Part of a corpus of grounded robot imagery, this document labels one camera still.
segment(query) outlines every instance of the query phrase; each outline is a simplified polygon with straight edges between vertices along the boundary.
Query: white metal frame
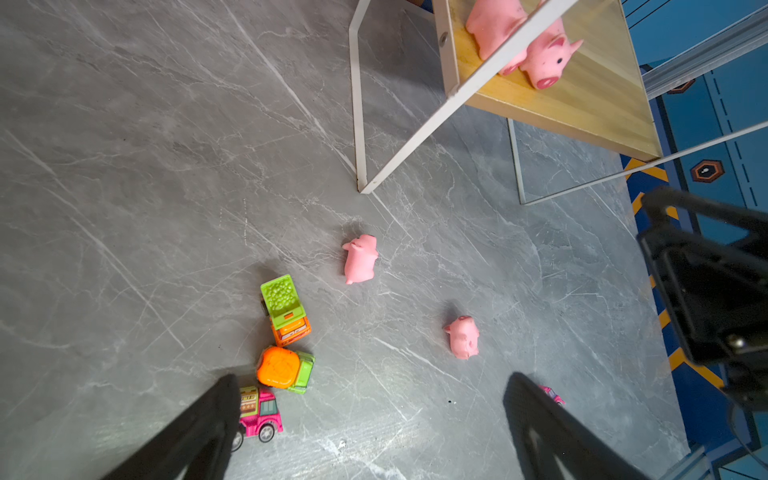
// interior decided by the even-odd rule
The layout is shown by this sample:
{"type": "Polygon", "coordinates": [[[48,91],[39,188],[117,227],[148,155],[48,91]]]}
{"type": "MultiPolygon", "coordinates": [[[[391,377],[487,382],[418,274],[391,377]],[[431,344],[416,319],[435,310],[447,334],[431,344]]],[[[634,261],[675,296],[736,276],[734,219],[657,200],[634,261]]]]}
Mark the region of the white metal frame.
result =
{"type": "MultiPolygon", "coordinates": [[[[528,20],[512,35],[504,44],[486,60],[475,73],[473,73],[467,80],[458,87],[455,91],[449,92],[448,98],[440,105],[440,107],[432,114],[432,116],[406,141],[406,143],[400,147],[400,150],[384,165],[379,173],[377,173],[373,179],[368,182],[368,168],[366,163],[366,138],[363,128],[362,118],[362,85],[360,82],[360,58],[359,58],[359,46],[358,46],[358,34],[360,25],[365,17],[368,6],[371,0],[359,0],[355,14],[352,17],[352,21],[349,24],[349,63],[352,73],[352,111],[353,121],[355,129],[355,158],[357,169],[357,189],[361,194],[370,194],[376,187],[378,187],[385,178],[387,178],[413,151],[424,142],[437,128],[442,125],[443,122],[448,120],[450,116],[457,111],[469,98],[472,97],[483,85],[488,83],[491,78],[498,73],[504,65],[509,62],[516,52],[521,51],[523,48],[527,48],[530,43],[536,39],[549,25],[555,20],[561,17],[571,6],[573,6],[578,0],[548,0],[535,12],[533,12],[528,20]]],[[[446,41],[452,32],[446,31],[439,34],[438,39],[439,47],[452,48],[452,41],[446,41]]],[[[523,185],[522,169],[520,166],[520,159],[518,156],[518,145],[515,136],[515,126],[512,119],[508,119],[509,138],[512,148],[513,161],[515,162],[515,179],[518,186],[518,196],[520,197],[521,205],[534,205],[541,203],[551,198],[560,197],[561,195],[568,194],[570,192],[581,190],[587,187],[592,187],[597,184],[601,184],[605,181],[613,180],[614,178],[623,177],[624,175],[633,174],[638,171],[643,171],[651,167],[655,167],[664,162],[674,160],[675,158],[683,157],[688,154],[692,154],[704,148],[711,147],[712,145],[722,143],[724,141],[732,140],[741,135],[748,134],[750,132],[759,130],[761,128],[768,127],[768,121],[761,122],[753,125],[749,128],[744,128],[733,132],[732,134],[724,135],[719,138],[715,138],[708,142],[705,142],[696,147],[691,147],[683,151],[679,151],[676,154],[668,155],[663,158],[646,163],[630,170],[623,170],[616,174],[607,175],[597,180],[589,181],[584,184],[579,184],[574,187],[568,188],[549,194],[544,197],[525,201],[525,189],[523,185]]]]}

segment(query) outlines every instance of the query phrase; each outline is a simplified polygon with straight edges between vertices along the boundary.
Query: yellow stripe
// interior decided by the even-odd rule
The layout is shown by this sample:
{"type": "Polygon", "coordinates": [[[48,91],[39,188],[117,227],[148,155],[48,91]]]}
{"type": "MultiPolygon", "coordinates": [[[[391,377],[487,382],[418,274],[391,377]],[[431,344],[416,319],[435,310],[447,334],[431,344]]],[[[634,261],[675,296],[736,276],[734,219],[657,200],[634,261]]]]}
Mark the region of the yellow stripe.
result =
{"type": "MultiPolygon", "coordinates": [[[[626,167],[624,167],[624,169],[630,170],[631,168],[642,167],[643,165],[645,165],[645,162],[641,162],[637,158],[632,158],[631,160],[629,160],[629,163],[627,164],[626,167]]],[[[663,180],[668,183],[670,181],[669,177],[667,176],[667,171],[663,168],[650,167],[643,170],[643,173],[649,174],[652,177],[656,177],[659,180],[663,180]]]]}
{"type": "Polygon", "coordinates": [[[696,366],[691,365],[691,363],[688,361],[687,358],[685,358],[685,354],[683,353],[683,349],[678,348],[675,350],[672,355],[670,355],[670,368],[672,370],[675,370],[680,365],[683,365],[684,363],[687,364],[690,368],[694,369],[696,373],[701,375],[705,380],[707,380],[709,383],[711,383],[713,386],[717,387],[718,389],[723,388],[723,380],[712,373],[712,370],[708,369],[706,366],[696,366]]]}
{"type": "Polygon", "coordinates": [[[661,328],[669,325],[671,321],[672,319],[670,318],[670,314],[667,313],[667,309],[664,309],[662,313],[659,313],[659,323],[661,323],[661,328]]]}
{"type": "Polygon", "coordinates": [[[643,192],[640,192],[637,194],[637,196],[632,200],[632,211],[635,215],[637,215],[637,212],[640,211],[640,209],[643,207],[643,197],[645,194],[643,192]]]}

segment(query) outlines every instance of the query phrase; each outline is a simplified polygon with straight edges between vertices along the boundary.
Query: pink pig toy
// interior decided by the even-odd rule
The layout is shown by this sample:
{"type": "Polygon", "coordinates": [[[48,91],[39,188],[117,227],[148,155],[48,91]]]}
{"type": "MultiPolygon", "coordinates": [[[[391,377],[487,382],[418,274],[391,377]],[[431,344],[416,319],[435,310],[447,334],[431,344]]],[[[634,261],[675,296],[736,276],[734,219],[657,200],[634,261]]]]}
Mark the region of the pink pig toy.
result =
{"type": "MultiPolygon", "coordinates": [[[[520,0],[477,0],[467,20],[467,31],[475,36],[480,58],[486,60],[527,19],[520,0]]],[[[499,73],[511,74],[526,56],[526,50],[521,51],[499,73]]]]}
{"type": "Polygon", "coordinates": [[[360,238],[344,243],[341,247],[349,252],[344,266],[346,284],[352,285],[371,280],[373,264],[379,258],[379,252],[376,251],[376,237],[360,235],[360,238]]]}
{"type": "Polygon", "coordinates": [[[451,351],[457,359],[467,360],[478,355],[478,337],[480,331],[475,325],[475,319],[470,316],[460,316],[445,328],[451,336],[451,351]]]}
{"type": "Polygon", "coordinates": [[[582,43],[584,40],[568,41],[563,19],[558,18],[528,46],[528,57],[520,65],[520,70],[528,74],[534,87],[539,90],[550,88],[560,80],[565,65],[582,43]]]}

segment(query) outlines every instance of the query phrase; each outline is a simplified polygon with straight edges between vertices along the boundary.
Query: truck window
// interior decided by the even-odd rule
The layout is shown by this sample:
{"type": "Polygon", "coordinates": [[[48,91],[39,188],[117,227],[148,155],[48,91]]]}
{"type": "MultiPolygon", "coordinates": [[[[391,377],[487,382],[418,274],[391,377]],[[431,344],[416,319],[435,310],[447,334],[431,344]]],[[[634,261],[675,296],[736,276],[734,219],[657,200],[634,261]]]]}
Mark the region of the truck window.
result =
{"type": "Polygon", "coordinates": [[[277,402],[275,400],[267,400],[261,402],[261,411],[259,415],[276,415],[277,414],[277,402]]]}

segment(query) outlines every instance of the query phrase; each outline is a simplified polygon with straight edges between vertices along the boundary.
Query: hexagon decal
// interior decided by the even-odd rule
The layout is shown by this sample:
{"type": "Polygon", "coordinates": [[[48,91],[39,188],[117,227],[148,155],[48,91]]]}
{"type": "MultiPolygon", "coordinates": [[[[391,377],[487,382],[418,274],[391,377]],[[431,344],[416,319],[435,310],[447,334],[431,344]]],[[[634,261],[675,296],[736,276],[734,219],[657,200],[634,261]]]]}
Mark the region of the hexagon decal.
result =
{"type": "Polygon", "coordinates": [[[725,174],[723,162],[719,160],[702,160],[696,167],[690,169],[694,182],[711,184],[725,174]]]}

